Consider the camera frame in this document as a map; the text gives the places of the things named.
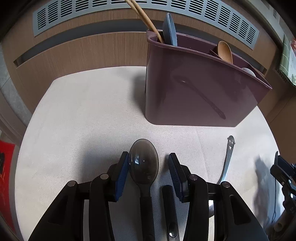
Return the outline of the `translucent grey black-handled spoon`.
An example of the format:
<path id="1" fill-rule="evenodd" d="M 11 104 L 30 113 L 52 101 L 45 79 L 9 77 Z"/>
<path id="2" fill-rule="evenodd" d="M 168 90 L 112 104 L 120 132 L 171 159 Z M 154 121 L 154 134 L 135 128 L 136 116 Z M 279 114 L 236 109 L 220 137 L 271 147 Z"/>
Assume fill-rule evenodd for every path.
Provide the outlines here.
<path id="1" fill-rule="evenodd" d="M 136 140 L 128 156 L 129 173 L 140 190 L 140 219 L 143 240 L 155 240 L 151 185 L 159 171 L 159 158 L 147 139 Z"/>

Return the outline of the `steel spoon with cutout handle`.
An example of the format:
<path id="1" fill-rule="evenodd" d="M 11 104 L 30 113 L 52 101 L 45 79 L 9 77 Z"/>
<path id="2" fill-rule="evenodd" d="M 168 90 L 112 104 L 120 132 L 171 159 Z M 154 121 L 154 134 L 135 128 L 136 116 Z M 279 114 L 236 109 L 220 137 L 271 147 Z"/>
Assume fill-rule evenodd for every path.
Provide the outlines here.
<path id="1" fill-rule="evenodd" d="M 222 182 L 226 180 L 226 175 L 227 175 L 228 167 L 232 157 L 234 145 L 235 145 L 235 139 L 232 135 L 230 135 L 229 137 L 227 137 L 226 156 L 223 164 L 222 173 L 220 175 L 219 180 L 217 181 L 218 185 L 220 185 Z M 212 217 L 213 215 L 214 215 L 214 203 L 213 203 L 213 200 L 209 200 L 209 217 Z"/>

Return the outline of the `wooden spoon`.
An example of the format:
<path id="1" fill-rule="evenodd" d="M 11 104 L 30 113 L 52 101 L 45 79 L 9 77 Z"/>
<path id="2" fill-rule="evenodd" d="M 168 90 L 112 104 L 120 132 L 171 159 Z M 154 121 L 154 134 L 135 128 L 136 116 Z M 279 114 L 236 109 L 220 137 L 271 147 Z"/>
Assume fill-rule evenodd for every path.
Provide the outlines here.
<path id="1" fill-rule="evenodd" d="M 217 52 L 218 52 L 218 56 L 222 60 L 224 60 L 230 64 L 233 64 L 232 52 L 231 52 L 229 45 L 226 42 L 219 41 L 219 43 L 217 45 Z"/>

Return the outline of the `blue-grey plastic spoon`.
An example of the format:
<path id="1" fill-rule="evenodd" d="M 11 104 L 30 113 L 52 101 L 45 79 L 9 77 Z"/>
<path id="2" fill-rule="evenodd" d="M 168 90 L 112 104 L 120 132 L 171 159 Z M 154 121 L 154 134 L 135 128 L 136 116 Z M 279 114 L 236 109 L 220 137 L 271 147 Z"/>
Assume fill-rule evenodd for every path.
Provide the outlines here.
<path id="1" fill-rule="evenodd" d="M 175 23 L 170 13 L 166 13 L 164 22 L 163 22 L 163 36 L 164 41 L 167 45 L 172 45 L 177 47 L 177 33 L 175 28 Z"/>

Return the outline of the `wooden chopstick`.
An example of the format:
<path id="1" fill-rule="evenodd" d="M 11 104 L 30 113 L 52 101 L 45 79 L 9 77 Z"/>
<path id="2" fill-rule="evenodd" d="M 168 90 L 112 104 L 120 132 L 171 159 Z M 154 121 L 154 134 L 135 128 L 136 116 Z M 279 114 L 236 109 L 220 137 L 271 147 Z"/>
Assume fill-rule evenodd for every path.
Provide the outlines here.
<path id="1" fill-rule="evenodd" d="M 125 0 L 125 2 L 137 13 L 137 15 L 140 17 L 140 19 L 144 22 L 144 24 L 147 26 L 147 23 L 145 23 L 143 17 L 141 17 L 141 15 L 139 14 L 139 12 L 137 11 L 137 9 L 135 8 L 135 6 L 132 4 L 132 2 L 130 0 Z"/>
<path id="2" fill-rule="evenodd" d="M 131 0 L 131 2 L 135 6 L 137 11 L 139 12 L 141 17 L 143 17 L 143 19 L 144 19 L 145 23 L 147 23 L 147 26 L 149 27 L 149 29 L 154 31 L 157 34 L 158 39 L 161 43 L 164 43 L 163 38 L 161 37 L 160 33 L 156 29 L 155 25 L 153 24 L 151 19 L 148 17 L 148 15 L 144 12 L 144 10 L 140 7 L 140 5 L 135 0 Z"/>

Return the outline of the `green checked cloth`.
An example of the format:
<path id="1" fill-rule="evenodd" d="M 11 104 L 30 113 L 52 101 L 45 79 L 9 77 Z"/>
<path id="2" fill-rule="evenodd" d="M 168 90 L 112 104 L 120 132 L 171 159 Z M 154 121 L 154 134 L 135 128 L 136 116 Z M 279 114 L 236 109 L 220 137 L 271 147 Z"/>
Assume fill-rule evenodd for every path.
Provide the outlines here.
<path id="1" fill-rule="evenodd" d="M 295 86 L 295 39 L 290 41 L 287 36 L 283 39 L 279 70 Z"/>

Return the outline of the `maroon plastic utensil holder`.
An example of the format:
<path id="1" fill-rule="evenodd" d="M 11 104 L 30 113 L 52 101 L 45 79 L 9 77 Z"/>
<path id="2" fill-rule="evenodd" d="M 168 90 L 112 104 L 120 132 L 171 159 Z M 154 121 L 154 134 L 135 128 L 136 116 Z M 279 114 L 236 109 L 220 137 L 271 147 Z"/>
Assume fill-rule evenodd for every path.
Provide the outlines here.
<path id="1" fill-rule="evenodd" d="M 210 55 L 212 42 L 179 33 L 177 47 L 147 31 L 145 117 L 155 125 L 237 126 L 271 85 L 247 61 Z M 256 77 L 241 70 L 252 70 Z"/>

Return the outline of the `wooden cabinet front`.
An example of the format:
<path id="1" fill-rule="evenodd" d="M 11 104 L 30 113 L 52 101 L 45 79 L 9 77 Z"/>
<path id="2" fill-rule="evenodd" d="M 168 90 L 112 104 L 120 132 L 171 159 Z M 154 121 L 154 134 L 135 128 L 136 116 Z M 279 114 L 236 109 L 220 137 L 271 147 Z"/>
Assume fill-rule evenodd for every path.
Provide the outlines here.
<path id="1" fill-rule="evenodd" d="M 2 40 L 8 72 L 20 97 L 33 112 L 50 84 L 58 77 L 98 68 L 145 66 L 146 26 L 130 8 L 99 11 L 60 23 L 38 36 L 33 34 L 33 12 L 40 1 L 27 9 Z M 264 68 L 272 90 L 259 108 L 269 123 L 280 112 L 283 101 L 295 88 L 276 72 L 278 47 L 268 32 L 238 4 L 232 7 L 259 30 L 253 49 L 230 34 L 201 20 L 173 14 L 177 31 L 210 42 L 226 41 L 231 49 L 251 64 Z"/>

